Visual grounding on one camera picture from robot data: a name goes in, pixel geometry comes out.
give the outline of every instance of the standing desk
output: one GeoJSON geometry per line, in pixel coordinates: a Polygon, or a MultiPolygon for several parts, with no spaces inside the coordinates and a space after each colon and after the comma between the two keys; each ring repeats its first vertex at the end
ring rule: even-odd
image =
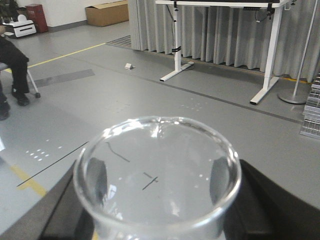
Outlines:
{"type": "MultiPolygon", "coordinates": [[[[275,9],[274,14],[272,15],[272,29],[269,42],[269,49],[267,54],[263,87],[262,89],[250,100],[250,103],[257,105],[260,100],[268,93],[268,91],[276,84],[279,80],[279,77],[272,76],[274,61],[277,49],[278,35],[281,24],[281,17],[283,7],[286,3],[291,0],[280,0],[279,3],[272,3],[272,8],[275,9]]],[[[220,6],[220,7],[231,7],[231,8],[244,8],[244,7],[254,7],[254,8],[267,8],[268,3],[266,2],[221,2],[221,1],[172,1],[172,0],[155,0],[156,4],[162,5],[173,5],[173,19],[174,19],[174,71],[165,75],[160,79],[164,82],[173,76],[177,75],[181,71],[187,69],[188,67],[194,64],[193,61],[189,61],[187,64],[181,65],[181,22],[182,16],[180,11],[180,6],[198,6],[198,7],[211,7],[211,6],[220,6]]]]}

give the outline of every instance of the white wall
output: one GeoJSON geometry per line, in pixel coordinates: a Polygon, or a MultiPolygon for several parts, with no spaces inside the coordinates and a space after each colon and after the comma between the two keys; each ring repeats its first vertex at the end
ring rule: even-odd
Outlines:
{"type": "Polygon", "coordinates": [[[41,4],[49,27],[86,20],[85,7],[112,3],[118,0],[17,0],[19,7],[41,4]]]}

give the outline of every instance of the cardboard box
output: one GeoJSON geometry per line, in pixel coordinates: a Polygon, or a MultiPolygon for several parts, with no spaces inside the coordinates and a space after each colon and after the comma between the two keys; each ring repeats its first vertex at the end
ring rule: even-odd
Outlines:
{"type": "Polygon", "coordinates": [[[85,8],[89,25],[104,27],[129,20],[128,0],[104,3],[85,8]]]}

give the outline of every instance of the floor vent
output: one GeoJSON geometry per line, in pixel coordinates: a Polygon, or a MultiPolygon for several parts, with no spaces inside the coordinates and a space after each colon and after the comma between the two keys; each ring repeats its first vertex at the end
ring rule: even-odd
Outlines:
{"type": "Polygon", "coordinates": [[[110,46],[131,49],[131,36],[128,35],[118,38],[116,40],[108,41],[106,44],[110,46]]]}

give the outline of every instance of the white device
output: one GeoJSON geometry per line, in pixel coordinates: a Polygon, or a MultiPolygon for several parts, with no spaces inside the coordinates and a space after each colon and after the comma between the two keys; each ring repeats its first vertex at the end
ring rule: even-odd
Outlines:
{"type": "Polygon", "coordinates": [[[32,20],[27,20],[25,15],[20,14],[18,21],[3,23],[7,32],[13,33],[16,38],[35,34],[37,32],[35,24],[32,20]]]}
{"type": "Polygon", "coordinates": [[[124,66],[125,69],[128,69],[128,70],[131,70],[134,68],[134,66],[131,64],[131,63],[127,63],[125,66],[124,66]]]}

